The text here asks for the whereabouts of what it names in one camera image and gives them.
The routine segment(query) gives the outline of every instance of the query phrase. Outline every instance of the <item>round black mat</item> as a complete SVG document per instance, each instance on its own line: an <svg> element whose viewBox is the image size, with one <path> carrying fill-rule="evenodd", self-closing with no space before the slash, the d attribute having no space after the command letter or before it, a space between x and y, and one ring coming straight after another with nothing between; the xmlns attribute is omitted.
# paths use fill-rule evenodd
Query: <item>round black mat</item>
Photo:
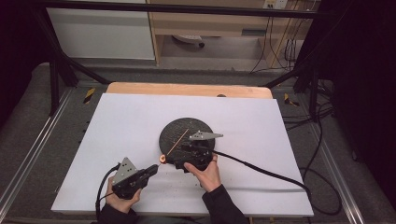
<svg viewBox="0 0 396 224"><path fill-rule="evenodd" d="M169 150L175 145L177 140L183 135L177 143L175 148L172 150L173 153L180 153L181 145L183 142L190 142L189 138L191 135L197 133L198 131L213 133L210 127L203 121L192 118L176 119L170 122L163 128L160 135L160 150L163 155L167 155ZM215 139L208 140L209 149L215 148Z"/></svg>

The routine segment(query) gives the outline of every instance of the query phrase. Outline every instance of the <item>black sleeve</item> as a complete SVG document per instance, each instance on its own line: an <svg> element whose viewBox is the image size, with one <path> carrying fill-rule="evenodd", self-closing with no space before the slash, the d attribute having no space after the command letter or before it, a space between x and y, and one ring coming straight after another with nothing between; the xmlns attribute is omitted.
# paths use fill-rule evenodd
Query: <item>black sleeve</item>
<svg viewBox="0 0 396 224"><path fill-rule="evenodd" d="M93 222L97 224L135 224L138 220L136 212L132 209L129 213L122 213L112 206L105 204L100 213L98 222Z"/></svg>
<svg viewBox="0 0 396 224"><path fill-rule="evenodd" d="M248 224L244 214L233 204L223 185L202 197L210 214L212 224Z"/></svg>

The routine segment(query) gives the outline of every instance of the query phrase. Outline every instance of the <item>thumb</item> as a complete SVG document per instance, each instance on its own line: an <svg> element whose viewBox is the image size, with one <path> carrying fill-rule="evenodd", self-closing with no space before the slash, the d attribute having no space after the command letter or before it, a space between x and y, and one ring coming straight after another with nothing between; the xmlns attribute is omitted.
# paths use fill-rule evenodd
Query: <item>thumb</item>
<svg viewBox="0 0 396 224"><path fill-rule="evenodd" d="M193 166L191 163L184 162L184 167L190 171L193 175L198 175L201 171L198 170L195 166Z"/></svg>

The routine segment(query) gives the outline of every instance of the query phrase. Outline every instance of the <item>wooden board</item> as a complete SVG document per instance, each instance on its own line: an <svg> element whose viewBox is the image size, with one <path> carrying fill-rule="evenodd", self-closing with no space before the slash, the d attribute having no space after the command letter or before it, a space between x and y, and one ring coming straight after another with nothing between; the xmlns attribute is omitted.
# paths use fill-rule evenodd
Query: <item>wooden board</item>
<svg viewBox="0 0 396 224"><path fill-rule="evenodd" d="M268 88L246 86L217 86L217 85L187 85L160 83L132 83L114 82L107 88L107 93L126 94L166 94L166 95L195 95L272 99Z"/></svg>

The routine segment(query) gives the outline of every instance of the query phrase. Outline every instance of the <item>black metal stand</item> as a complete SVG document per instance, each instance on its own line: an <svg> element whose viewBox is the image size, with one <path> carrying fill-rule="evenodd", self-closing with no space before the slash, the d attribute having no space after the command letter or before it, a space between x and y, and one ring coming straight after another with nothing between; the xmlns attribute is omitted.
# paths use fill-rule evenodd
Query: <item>black metal stand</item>
<svg viewBox="0 0 396 224"><path fill-rule="evenodd" d="M37 21L38 27L42 30L51 47L53 60L50 62L51 68L51 114L59 105L58 74L63 79L66 86L76 86L78 79L72 69L75 68L85 75L99 81L102 84L109 84L111 81L102 78L69 58L62 50L56 34L43 18L43 11L47 7L55 8L75 8L89 10L114 10L114 11L145 11L145 12L167 12L167 13L196 13L213 15L235 15L254 17L278 17L278 18L301 18L331 20L335 15L330 12L316 11L293 11L293 10L273 10L264 8L243 8L243 7L204 7L204 6L183 6L183 5L158 5L158 4L133 4L133 3L108 3L108 2L83 2L83 1L57 1L57 0L34 0L30 2L30 9ZM304 70L301 66L299 70L291 71L284 77L274 80L265 87L272 88L276 83L280 83L289 77L299 76Z"/></svg>
<svg viewBox="0 0 396 224"><path fill-rule="evenodd" d="M50 28L49 24L44 18L43 10L44 7L38 7L30 5L31 13L34 16L37 25L45 35L48 43L51 46L50 57L52 60L49 62L50 70L50 89L51 89L51 110L49 115L52 116L59 106L59 78L61 76L66 86L77 86L78 78L73 68L79 70L83 74L95 79L102 84L110 84L111 81L100 77L93 71L84 67L83 65L75 62L69 58L62 50L61 45L58 42L55 32Z"/></svg>
<svg viewBox="0 0 396 224"><path fill-rule="evenodd" d="M343 19L353 1L354 0L345 1L345 3L340 4L337 7L337 11L339 13L337 13L337 21L332 25L332 29L330 29L330 31L328 31L328 33L313 47L312 51L309 52L306 58L302 60L299 58L292 71L260 86L271 89L291 77L298 77L293 88L296 92L303 92L310 83L309 115L314 122L318 121L316 108L318 99L319 67L321 64L326 62L326 57L330 52L332 52L333 47L336 45L335 43L339 39L339 36L341 36L340 32L342 31L337 29L337 25L340 23L341 19Z"/></svg>

